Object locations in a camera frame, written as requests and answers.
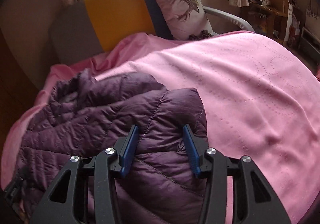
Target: blue gripper pad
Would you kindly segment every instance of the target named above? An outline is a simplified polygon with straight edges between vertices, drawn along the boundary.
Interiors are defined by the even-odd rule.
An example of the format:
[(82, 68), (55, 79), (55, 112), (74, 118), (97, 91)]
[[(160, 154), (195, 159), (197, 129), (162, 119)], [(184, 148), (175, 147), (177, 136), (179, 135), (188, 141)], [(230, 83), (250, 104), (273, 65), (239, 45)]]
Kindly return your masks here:
[(200, 162), (199, 162), (199, 154), (197, 152), (196, 146), (192, 140), (193, 133), (190, 132), (188, 125), (185, 125), (182, 129), (182, 138), (184, 142), (184, 147), (186, 148), (189, 164), (191, 167), (192, 172), (198, 178), (201, 169), (200, 169)]
[(122, 151), (121, 149), (119, 154), (119, 161), (122, 166), (120, 175), (122, 178), (124, 178), (130, 171), (138, 140), (139, 128), (136, 125), (133, 125), (124, 143), (125, 150)]

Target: floor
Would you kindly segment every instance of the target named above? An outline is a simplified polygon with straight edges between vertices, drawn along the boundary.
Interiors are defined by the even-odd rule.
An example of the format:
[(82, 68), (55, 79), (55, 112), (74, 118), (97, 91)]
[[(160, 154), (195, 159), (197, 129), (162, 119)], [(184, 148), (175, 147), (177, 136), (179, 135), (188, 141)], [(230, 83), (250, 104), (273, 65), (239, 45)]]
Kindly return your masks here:
[(310, 57), (305, 55), (303, 52), (290, 48), (289, 46), (285, 46), (293, 55), (295, 55), (311, 72), (313, 75), (316, 75), (317, 72), (317, 64)]

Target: gray armrest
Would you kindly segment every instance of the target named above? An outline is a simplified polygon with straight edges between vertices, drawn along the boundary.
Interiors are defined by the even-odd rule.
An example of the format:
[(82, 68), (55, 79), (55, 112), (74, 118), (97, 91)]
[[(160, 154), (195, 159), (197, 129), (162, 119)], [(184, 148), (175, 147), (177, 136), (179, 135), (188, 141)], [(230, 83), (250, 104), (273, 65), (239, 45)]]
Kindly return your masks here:
[(227, 13), (227, 12), (223, 12), (211, 7), (207, 7), (204, 6), (204, 11), (208, 14), (212, 14), (221, 18), (224, 18), (230, 22), (232, 22), (233, 24), (239, 26), (242, 30), (245, 31), (251, 31), (251, 32), (255, 32), (254, 29), (252, 28), (252, 26), (245, 20), (241, 19), (240, 17), (237, 17), (233, 14)]

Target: deer print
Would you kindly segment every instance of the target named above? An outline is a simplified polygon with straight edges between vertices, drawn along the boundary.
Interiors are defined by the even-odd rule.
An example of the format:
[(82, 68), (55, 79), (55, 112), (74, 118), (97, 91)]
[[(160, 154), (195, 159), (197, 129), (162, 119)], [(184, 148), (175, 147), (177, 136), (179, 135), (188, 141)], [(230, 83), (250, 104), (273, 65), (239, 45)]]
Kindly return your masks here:
[(186, 12), (182, 15), (178, 15), (178, 20), (184, 20), (186, 21), (187, 19), (190, 18), (190, 13), (195, 10), (196, 12), (199, 11), (199, 3), (197, 0), (180, 0), (179, 2), (184, 2), (189, 5), (189, 8), (186, 10)]

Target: yellow cushion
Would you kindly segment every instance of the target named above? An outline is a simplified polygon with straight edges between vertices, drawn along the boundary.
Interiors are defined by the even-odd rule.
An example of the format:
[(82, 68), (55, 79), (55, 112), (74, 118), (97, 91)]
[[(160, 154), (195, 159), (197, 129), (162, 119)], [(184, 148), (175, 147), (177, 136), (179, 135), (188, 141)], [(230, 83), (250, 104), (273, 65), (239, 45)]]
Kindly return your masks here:
[(105, 52), (125, 37), (156, 34), (144, 0), (84, 0), (92, 26)]

